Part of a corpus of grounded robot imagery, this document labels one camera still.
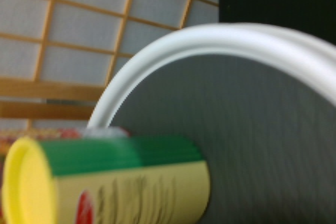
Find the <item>cylindrical container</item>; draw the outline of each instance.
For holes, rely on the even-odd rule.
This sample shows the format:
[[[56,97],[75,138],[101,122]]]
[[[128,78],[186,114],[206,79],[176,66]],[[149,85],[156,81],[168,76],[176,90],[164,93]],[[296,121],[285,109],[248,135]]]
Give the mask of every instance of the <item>cylindrical container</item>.
[[[11,224],[189,224],[209,201],[207,164],[182,137],[20,139],[5,164]]]

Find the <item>yellow lid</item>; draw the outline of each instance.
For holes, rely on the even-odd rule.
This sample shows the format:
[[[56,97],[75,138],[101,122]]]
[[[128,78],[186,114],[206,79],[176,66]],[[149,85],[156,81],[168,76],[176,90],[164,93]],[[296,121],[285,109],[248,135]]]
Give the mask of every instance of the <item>yellow lid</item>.
[[[21,138],[5,163],[5,218],[11,224],[56,224],[56,186],[44,150]]]

